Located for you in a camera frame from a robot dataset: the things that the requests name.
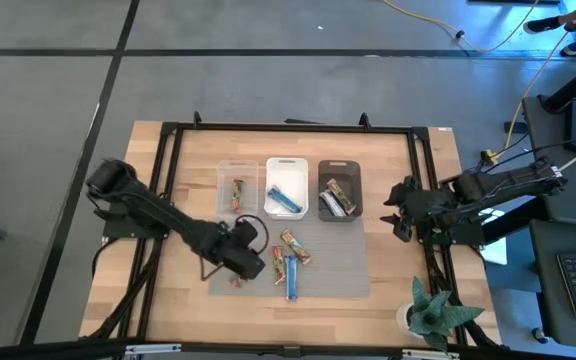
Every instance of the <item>gray mat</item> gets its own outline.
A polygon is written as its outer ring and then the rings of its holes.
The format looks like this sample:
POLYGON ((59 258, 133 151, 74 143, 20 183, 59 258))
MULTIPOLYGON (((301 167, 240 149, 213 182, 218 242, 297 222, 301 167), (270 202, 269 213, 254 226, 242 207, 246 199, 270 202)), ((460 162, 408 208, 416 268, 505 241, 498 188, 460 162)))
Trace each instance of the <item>gray mat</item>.
MULTIPOLYGON (((366 265, 366 240, 361 219, 351 223, 331 223, 319 220, 317 216, 317 187, 310 184, 310 208, 303 219, 298 221, 272 220, 263 211, 264 189, 260 190, 258 216, 266 223, 270 232, 268 248, 261 254, 266 263, 264 270, 255 280, 235 288, 228 280, 233 273, 221 270, 210 278, 212 295, 245 296, 285 296, 285 284, 274 285, 272 266, 272 246, 284 245, 284 254, 292 254, 279 238, 286 228, 292 230, 295 237, 312 256, 308 265, 297 266, 297 295, 366 298, 370 296, 370 281, 366 265)), ((260 248, 265 240, 263 229, 254 220, 259 232, 251 244, 260 248)))

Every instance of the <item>wooden table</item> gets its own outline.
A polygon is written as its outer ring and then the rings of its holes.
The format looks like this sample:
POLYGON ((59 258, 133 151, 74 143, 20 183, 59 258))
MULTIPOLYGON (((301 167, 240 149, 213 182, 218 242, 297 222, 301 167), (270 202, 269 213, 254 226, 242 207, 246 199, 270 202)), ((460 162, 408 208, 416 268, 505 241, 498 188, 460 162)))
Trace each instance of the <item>wooden table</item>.
MULTIPOLYGON (((137 169, 144 183, 150 179, 160 128, 160 122, 136 122, 128 144, 125 160, 137 169)), ((452 130, 430 128, 429 131, 438 179, 460 173, 452 130)), ((418 154, 421 168, 425 169, 421 144, 418 154)), ((427 284, 422 248, 414 241, 403 243, 392 234, 391 225, 379 220, 392 212, 392 208, 383 206, 390 188, 411 174, 405 136, 186 130, 172 200, 192 217, 214 220, 217 163, 227 159, 257 161, 261 186, 265 183, 266 160, 278 156, 307 159, 311 181, 316 181, 317 171, 313 169, 317 169, 320 160, 354 160, 361 165, 370 297, 302 297, 288 303, 283 297, 210 295, 208 282, 199 280, 197 256, 174 233, 163 247, 148 340, 424 346, 423 340, 402 332, 395 322, 397 309, 411 301, 413 276, 427 284)), ((101 255, 81 335, 96 330, 124 295, 135 243, 130 239, 119 240, 101 255)), ((499 342, 482 260, 472 249, 460 246, 452 247, 452 258, 462 302, 486 309, 477 323, 491 339, 499 342)), ((136 302, 129 334, 136 332, 140 301, 136 302)))

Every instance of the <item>dark gray plastic bin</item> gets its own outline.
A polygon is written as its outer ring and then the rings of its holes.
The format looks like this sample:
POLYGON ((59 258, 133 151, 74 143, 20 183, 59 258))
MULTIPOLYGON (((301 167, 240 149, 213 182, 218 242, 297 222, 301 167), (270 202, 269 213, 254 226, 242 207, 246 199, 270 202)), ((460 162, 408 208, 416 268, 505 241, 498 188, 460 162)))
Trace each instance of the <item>dark gray plastic bin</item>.
POLYGON ((335 179, 337 184, 344 191, 346 196, 357 207, 351 216, 334 216, 326 203, 319 198, 319 219, 322 221, 351 222, 360 217, 364 212, 364 205, 361 197, 361 169, 355 161, 349 160, 322 160, 319 162, 318 172, 319 192, 326 190, 326 183, 330 179, 335 179))

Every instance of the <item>plastic bin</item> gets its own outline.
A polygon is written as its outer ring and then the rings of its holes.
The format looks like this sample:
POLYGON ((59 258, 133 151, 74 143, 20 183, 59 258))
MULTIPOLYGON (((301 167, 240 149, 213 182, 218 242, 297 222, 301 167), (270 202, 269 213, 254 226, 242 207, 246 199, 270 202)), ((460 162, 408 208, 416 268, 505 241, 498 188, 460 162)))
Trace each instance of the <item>plastic bin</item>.
POLYGON ((318 169, 318 189, 321 193, 328 188, 328 180, 335 179, 348 199, 355 204, 350 216, 334 216, 322 198, 319 198, 319 219, 322 221, 351 222, 364 212, 361 196, 361 168, 355 161, 322 160, 318 169))
POLYGON ((308 212, 308 161, 302 158, 270 158, 266 161, 266 192, 277 186, 303 209, 295 214, 264 195, 264 210, 271 219, 299 220, 308 212))
POLYGON ((233 221, 243 214, 259 211, 259 165, 252 160, 224 160, 217 164, 217 219, 233 221), (243 180, 241 209, 232 209, 233 183, 243 180))

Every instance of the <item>potted plant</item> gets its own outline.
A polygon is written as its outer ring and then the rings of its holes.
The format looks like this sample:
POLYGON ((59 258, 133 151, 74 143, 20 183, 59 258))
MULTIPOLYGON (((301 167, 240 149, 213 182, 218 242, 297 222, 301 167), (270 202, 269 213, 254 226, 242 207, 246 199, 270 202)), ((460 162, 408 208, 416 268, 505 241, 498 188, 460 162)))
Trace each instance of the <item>potted plant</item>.
POLYGON ((446 306, 450 291, 430 296, 417 277, 412 281, 412 295, 413 302, 397 312, 399 326, 423 337, 429 346, 443 352, 448 351, 446 336, 452 336, 450 330, 475 319, 484 311, 470 306, 446 306))

